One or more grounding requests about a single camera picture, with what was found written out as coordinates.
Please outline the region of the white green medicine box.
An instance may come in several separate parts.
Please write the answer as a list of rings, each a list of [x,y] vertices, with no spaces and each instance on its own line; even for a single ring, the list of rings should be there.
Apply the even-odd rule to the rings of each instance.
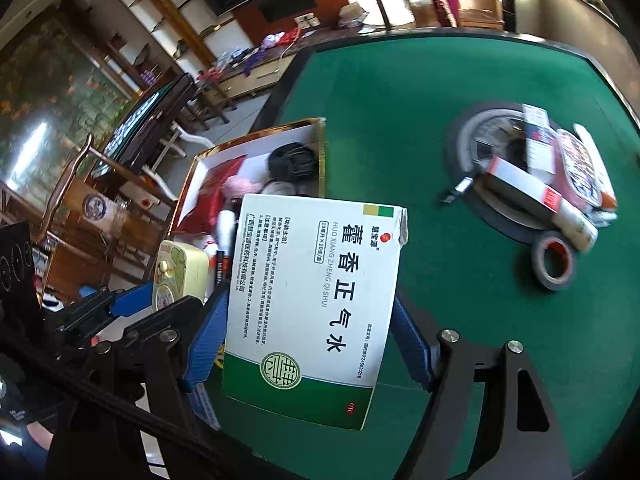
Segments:
[[[274,414],[359,430],[385,351],[408,214],[250,194],[232,264],[222,390]]]

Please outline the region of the red foil pouch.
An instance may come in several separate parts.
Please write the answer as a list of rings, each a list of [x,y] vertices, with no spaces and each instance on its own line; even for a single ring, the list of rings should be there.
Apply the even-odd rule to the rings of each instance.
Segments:
[[[213,234],[222,206],[224,192],[222,185],[228,177],[238,174],[245,155],[228,159],[207,170],[205,179],[198,189],[195,206],[184,216],[175,232],[186,235]]]

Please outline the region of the pink plush toy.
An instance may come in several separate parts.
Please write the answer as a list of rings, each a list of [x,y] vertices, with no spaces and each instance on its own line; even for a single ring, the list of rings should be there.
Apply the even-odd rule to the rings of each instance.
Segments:
[[[247,194],[258,194],[264,186],[250,179],[230,176],[221,185],[221,192],[229,200],[239,200]]]

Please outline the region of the black tape roll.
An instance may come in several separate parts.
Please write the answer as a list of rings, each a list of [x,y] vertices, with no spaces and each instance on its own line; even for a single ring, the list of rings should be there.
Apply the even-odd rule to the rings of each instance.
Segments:
[[[279,146],[268,156],[267,169],[271,180],[299,186],[317,181],[320,165],[312,148],[292,142]]]

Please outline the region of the wooden chair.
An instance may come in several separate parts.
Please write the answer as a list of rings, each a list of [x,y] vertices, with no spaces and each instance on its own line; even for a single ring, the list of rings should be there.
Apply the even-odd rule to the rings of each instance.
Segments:
[[[155,257],[168,234],[177,201],[106,157],[92,142],[93,136],[87,136],[65,166],[47,201],[35,241],[50,240],[100,270],[107,280],[116,275],[130,284],[142,284],[153,276]],[[166,206],[166,216],[160,218],[133,200],[119,205],[90,185],[86,177],[79,177],[78,169],[88,157],[104,162],[120,180]]]

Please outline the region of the white bottle white cap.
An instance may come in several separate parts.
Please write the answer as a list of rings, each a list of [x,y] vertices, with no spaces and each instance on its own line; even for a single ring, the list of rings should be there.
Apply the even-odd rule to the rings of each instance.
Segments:
[[[224,273],[231,272],[232,255],[235,244],[236,214],[232,209],[221,209],[216,220],[216,241],[218,250],[224,254]]]

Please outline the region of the red inner tape roll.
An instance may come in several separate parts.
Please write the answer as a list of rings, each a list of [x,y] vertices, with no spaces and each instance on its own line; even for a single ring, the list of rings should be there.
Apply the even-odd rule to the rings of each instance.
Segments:
[[[560,292],[573,284],[577,260],[573,246],[559,232],[540,233],[530,251],[535,278],[548,292]]]

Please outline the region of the thin black pen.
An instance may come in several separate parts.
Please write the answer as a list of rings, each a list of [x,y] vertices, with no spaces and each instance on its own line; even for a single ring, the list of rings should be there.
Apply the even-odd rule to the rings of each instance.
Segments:
[[[458,198],[463,196],[469,188],[472,188],[474,180],[475,177],[472,174],[467,174],[455,186],[442,193],[439,203],[441,205],[454,203]]]

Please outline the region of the green gold storage box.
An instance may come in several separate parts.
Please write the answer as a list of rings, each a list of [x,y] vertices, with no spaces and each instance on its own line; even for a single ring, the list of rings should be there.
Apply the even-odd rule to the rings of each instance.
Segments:
[[[313,117],[288,122],[249,133],[197,154],[184,179],[167,237],[171,240],[190,240],[205,234],[202,230],[180,230],[179,226],[183,218],[196,207],[198,193],[209,170],[242,157],[242,165],[236,173],[238,177],[260,184],[263,188],[273,179],[268,170],[269,155],[276,148],[292,142],[308,146],[318,158],[318,176],[296,185],[296,191],[311,197],[326,196],[326,118]]]

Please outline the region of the red grey flat box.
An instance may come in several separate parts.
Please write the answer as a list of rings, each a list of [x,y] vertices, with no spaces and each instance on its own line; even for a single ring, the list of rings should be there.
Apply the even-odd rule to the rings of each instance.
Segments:
[[[563,198],[554,188],[498,156],[491,159],[486,178],[488,188],[540,218],[555,214]]]

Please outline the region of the white green pill bottle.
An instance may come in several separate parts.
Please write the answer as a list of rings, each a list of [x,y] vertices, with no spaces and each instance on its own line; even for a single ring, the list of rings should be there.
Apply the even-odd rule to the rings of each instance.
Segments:
[[[596,244],[598,229],[565,198],[561,198],[552,222],[578,252],[590,252]]]

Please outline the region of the clear zip pouch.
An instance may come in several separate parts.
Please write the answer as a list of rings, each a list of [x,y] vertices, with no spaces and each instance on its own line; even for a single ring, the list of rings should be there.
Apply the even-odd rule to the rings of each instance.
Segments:
[[[561,157],[562,195],[582,212],[602,208],[600,181],[585,144],[574,133],[555,131]]]

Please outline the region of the white orange slim box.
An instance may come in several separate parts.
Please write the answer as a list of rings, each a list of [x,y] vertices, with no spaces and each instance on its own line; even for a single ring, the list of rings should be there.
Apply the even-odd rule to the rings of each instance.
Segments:
[[[585,145],[585,148],[587,149],[587,152],[589,153],[589,156],[591,158],[594,173],[596,174],[597,182],[601,192],[601,208],[606,211],[616,211],[617,198],[615,196],[610,176],[608,175],[608,170],[606,170],[604,161],[597,148],[597,145],[594,143],[589,131],[583,125],[574,124],[573,129],[580,142]]]

